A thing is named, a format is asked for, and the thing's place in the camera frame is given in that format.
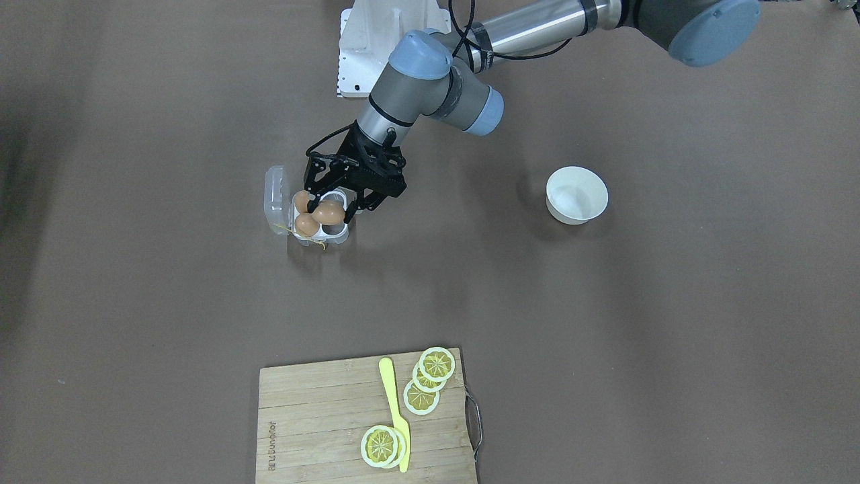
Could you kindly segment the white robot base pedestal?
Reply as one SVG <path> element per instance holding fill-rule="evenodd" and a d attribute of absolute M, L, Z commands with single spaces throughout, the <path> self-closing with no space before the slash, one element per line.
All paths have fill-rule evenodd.
<path fill-rule="evenodd" d="M 449 10 L 438 1 L 355 1 L 341 12 L 336 95 L 368 96 L 406 33 L 447 34 L 451 26 Z"/>

